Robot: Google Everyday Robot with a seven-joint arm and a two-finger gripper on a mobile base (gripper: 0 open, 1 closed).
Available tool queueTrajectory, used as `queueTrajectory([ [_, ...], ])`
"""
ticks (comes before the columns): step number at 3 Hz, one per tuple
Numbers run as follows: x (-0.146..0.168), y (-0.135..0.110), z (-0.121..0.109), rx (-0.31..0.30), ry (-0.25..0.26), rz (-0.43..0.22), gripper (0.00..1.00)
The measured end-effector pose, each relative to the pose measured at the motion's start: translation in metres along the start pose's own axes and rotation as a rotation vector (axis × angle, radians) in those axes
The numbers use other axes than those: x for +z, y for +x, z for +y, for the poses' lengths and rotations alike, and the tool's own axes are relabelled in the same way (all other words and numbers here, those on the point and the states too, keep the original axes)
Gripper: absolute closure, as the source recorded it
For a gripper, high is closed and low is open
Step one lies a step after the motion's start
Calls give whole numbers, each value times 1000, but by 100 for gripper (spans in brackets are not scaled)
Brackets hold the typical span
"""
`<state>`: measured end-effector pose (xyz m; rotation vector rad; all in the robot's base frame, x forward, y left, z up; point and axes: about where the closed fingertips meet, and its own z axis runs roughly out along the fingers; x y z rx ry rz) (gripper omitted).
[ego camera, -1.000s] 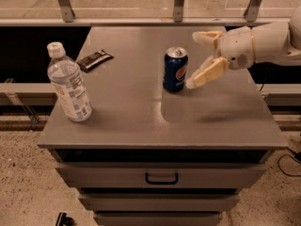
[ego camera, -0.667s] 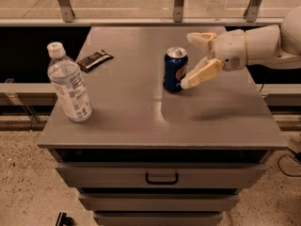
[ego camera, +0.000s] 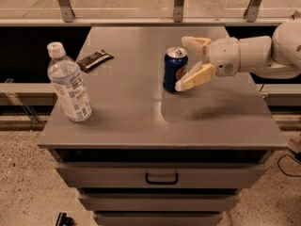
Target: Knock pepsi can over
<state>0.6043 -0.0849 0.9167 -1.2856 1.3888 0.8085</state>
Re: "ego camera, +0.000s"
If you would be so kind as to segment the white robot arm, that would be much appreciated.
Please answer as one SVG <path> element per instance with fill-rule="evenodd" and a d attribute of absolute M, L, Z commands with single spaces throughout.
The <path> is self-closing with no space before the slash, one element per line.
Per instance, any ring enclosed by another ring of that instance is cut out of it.
<path fill-rule="evenodd" d="M 253 73 L 262 78 L 290 79 L 301 73 L 301 22 L 280 24 L 271 37 L 218 40 L 185 36 L 182 45 L 200 58 L 175 84 L 178 92 L 214 77 Z"/>

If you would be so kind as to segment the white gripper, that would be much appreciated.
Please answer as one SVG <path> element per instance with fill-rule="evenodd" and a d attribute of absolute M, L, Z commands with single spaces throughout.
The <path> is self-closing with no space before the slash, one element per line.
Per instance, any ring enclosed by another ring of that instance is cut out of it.
<path fill-rule="evenodd" d="M 211 41 L 209 38 L 182 37 L 182 45 L 201 61 L 194 65 L 175 85 L 178 92 L 192 89 L 219 77 L 234 76 L 239 72 L 240 47 L 236 38 Z"/>

